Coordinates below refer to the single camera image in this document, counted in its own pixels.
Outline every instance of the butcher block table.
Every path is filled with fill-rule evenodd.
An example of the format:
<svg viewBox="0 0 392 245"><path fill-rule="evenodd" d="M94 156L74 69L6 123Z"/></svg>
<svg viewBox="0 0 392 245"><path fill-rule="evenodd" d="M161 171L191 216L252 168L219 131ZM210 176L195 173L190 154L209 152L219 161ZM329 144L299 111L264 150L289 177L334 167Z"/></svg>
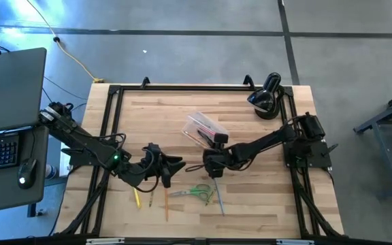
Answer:
<svg viewBox="0 0 392 245"><path fill-rule="evenodd" d="M93 84L91 87L82 127L92 135L99 135L109 85ZM293 86L293 92L298 115L305 112L316 114L309 86ZM153 142L165 154L183 157L186 167L201 164L203 149L181 132L187 115L192 112L202 112L226 128L230 133L228 146L251 142L279 129L282 126L280 115L273 120L260 119L246 101L249 94L247 91L125 91L118 126L118 133L127 134L123 148L133 155L132 163L140 161L145 155L142 148ZM107 134L112 128L116 101L115 96ZM85 204L92 169L84 166L70 175L56 232L64 230ZM343 233L329 175L321 169L310 169L310 179L316 206L333 228ZM154 181L155 178L150 178L140 188L150 189ZM139 192L142 208L138 209L133 189L119 178L110 176L100 236L300 237L291 175L284 167L282 146L259 154L246 171L225 169L223 177L217 181L225 216L221 214L216 195L207 206L195 196L169 197L169 220L166 221L161 183L154 191L152 207L149 207L150 193ZM197 184L214 187L205 169L193 172L182 169L172 178L168 193ZM96 209L97 203L92 209L90 229L95 222ZM304 213L307 228L311 231L306 205Z"/></svg>

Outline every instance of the concrete floor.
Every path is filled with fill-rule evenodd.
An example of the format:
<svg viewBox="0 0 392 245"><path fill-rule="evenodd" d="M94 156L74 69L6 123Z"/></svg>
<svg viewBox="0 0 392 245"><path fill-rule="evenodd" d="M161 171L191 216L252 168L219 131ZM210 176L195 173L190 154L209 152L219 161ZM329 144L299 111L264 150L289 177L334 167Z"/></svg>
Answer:
<svg viewBox="0 0 392 245"><path fill-rule="evenodd" d="M52 26L64 28L66 34L59 36L67 49L108 82L141 82L149 76L162 83L239 84L250 74L262 83L277 71L282 84L309 84L327 141L340 144L331 158L346 235L392 241L392 199L376 198L389 188L387 169L372 134L359 137L352 131L392 98L392 35L376 38L392 33L392 0L284 0L290 31L341 33L292 37L292 49L289 35L282 36L286 29L277 0L32 2ZM87 97L91 79L62 54L50 34L43 34L46 29L30 27L45 26L26 1L0 0L0 45L10 50L45 47L46 75ZM367 34L352 38L351 33ZM44 88L55 101L84 103L47 81ZM47 103L43 97L42 106ZM78 110L76 119L81 121L83 113L84 108ZM50 211L47 216L26 218L27 207L0 211L0 239L48 235L63 190L62 185L46 188L39 206Z"/></svg>

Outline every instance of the green scissors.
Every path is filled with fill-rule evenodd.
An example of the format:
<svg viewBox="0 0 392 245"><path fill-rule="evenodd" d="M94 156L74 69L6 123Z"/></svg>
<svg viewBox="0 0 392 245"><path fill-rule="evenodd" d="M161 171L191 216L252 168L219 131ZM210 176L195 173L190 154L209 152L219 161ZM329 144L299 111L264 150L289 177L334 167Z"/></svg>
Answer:
<svg viewBox="0 0 392 245"><path fill-rule="evenodd" d="M202 201L207 201L212 193L211 186L207 184L198 184L197 186L190 188L187 191L177 191L175 193L170 193L170 197L178 197L181 195L194 195Z"/></svg>

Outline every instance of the computer mouse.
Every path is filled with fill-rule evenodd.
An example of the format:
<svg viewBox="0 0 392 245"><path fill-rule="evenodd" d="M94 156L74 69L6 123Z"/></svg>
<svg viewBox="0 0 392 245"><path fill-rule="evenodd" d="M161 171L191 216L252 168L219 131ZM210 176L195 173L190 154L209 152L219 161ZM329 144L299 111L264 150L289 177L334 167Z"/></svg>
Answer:
<svg viewBox="0 0 392 245"><path fill-rule="evenodd" d="M35 182L36 159L26 159L19 165L18 186L22 189L28 189Z"/></svg>

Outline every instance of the laptop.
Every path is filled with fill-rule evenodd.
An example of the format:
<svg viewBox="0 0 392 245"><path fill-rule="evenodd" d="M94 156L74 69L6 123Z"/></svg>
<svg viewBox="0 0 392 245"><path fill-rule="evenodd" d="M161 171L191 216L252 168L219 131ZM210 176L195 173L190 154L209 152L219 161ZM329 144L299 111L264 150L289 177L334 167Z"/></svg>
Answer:
<svg viewBox="0 0 392 245"><path fill-rule="evenodd" d="M0 131L38 122L46 49L0 55Z"/></svg>

